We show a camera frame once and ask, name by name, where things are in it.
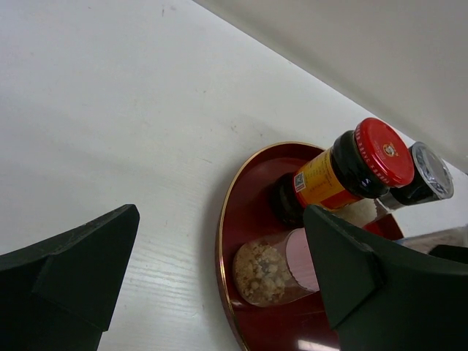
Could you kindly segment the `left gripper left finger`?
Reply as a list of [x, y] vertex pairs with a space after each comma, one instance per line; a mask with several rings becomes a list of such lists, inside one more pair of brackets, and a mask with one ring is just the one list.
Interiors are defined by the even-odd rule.
[[123, 205], [1, 256], [2, 350], [97, 350], [110, 327], [140, 214]]

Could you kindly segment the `black top grinder bottle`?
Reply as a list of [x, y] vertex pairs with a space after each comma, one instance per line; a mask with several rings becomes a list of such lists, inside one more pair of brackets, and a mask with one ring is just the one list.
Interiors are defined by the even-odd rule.
[[392, 188], [379, 198], [360, 200], [335, 215], [357, 227], [365, 227], [400, 208], [452, 198], [453, 177], [442, 158], [422, 142], [410, 146], [409, 153], [415, 169], [410, 184]]

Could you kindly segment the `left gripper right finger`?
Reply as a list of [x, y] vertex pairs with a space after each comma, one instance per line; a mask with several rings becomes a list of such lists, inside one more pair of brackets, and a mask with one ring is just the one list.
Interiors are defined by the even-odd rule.
[[311, 205], [306, 237], [342, 350], [465, 350], [467, 249], [428, 254]]

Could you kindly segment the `red lid chili sauce jar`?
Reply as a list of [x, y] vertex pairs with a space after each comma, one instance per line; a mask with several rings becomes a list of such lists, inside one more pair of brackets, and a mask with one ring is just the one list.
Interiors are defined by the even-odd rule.
[[406, 186], [414, 174], [412, 157], [399, 135], [385, 122], [366, 118], [329, 149], [281, 176], [271, 188], [271, 209], [287, 226], [300, 227], [308, 205], [337, 211]]

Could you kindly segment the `pink lid spice shaker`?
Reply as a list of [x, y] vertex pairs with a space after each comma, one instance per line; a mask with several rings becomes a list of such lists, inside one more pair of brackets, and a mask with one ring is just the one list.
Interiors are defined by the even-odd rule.
[[233, 278], [241, 297], [257, 307], [284, 305], [320, 290], [304, 228], [244, 244], [234, 256]]

